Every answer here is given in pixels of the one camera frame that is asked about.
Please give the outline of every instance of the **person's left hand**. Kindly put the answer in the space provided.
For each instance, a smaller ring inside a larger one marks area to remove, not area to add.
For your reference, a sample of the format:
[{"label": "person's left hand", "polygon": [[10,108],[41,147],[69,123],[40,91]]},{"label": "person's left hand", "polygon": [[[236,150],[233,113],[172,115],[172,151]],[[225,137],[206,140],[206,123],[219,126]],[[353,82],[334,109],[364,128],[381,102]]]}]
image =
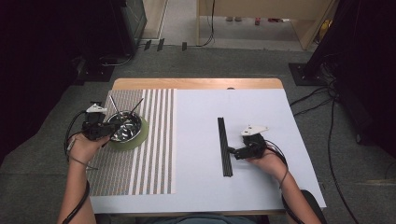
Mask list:
[{"label": "person's left hand", "polygon": [[74,138],[76,138],[76,141],[70,149],[70,156],[83,163],[88,163],[97,150],[110,139],[109,136],[106,136],[96,141],[91,141],[82,133],[76,134]]}]

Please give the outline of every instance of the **black bar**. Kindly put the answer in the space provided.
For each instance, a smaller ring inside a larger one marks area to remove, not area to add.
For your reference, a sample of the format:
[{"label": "black bar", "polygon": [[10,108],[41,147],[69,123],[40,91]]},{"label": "black bar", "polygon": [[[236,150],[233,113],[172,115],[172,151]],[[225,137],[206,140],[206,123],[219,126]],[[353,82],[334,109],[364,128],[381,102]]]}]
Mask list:
[{"label": "black bar", "polygon": [[151,45],[151,40],[149,40],[148,42],[146,42],[145,45],[145,50],[149,49],[149,46]]},{"label": "black bar", "polygon": [[187,49],[187,42],[183,42],[182,46],[181,46],[181,51],[184,51]]},{"label": "black bar", "polygon": [[225,131],[224,118],[218,118],[218,124],[223,175],[233,176],[233,167],[231,166],[230,153],[228,152],[228,141],[227,133]]},{"label": "black bar", "polygon": [[163,50],[163,42],[165,41],[164,38],[160,39],[160,43],[158,44],[157,51]]}]

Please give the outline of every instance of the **human hand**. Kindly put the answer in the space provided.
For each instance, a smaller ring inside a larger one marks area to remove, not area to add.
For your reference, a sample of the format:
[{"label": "human hand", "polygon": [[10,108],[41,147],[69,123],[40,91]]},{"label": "human hand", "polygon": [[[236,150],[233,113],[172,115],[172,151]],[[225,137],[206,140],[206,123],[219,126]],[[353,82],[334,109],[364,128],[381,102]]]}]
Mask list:
[{"label": "human hand", "polygon": [[259,166],[265,173],[272,175],[279,182],[281,182],[285,173],[288,171],[285,163],[283,163],[275,152],[268,149],[264,150],[261,158],[249,158],[246,161]]},{"label": "human hand", "polygon": [[96,154],[97,150],[110,139],[109,136],[105,136],[96,141],[91,141],[82,133],[78,133],[73,137],[75,138],[75,143],[70,149],[69,155],[74,160],[81,161],[85,164],[87,164]]}]

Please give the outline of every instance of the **bowl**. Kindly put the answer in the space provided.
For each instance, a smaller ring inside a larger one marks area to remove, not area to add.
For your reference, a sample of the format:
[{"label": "bowl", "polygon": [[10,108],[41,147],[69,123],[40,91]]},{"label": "bowl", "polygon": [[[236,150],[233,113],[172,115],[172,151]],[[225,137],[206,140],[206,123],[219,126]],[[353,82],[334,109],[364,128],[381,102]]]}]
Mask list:
[{"label": "bowl", "polygon": [[113,114],[107,122],[121,124],[110,138],[110,141],[117,143],[126,143],[135,139],[142,128],[142,119],[135,112],[131,114],[128,110]]}]

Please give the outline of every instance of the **black and white stripes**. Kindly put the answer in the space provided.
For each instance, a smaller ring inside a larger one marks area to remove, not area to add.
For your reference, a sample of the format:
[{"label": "black and white stripes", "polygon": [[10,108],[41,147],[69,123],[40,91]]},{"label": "black and white stripes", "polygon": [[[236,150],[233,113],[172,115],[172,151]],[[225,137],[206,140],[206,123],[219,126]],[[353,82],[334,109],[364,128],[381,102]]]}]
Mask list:
[{"label": "black and white stripes", "polygon": [[[142,145],[126,151],[109,146],[101,149],[89,171],[92,196],[175,193],[175,90],[110,91],[119,110],[136,109],[148,122],[148,138]],[[107,117],[115,113],[106,101]]]}]

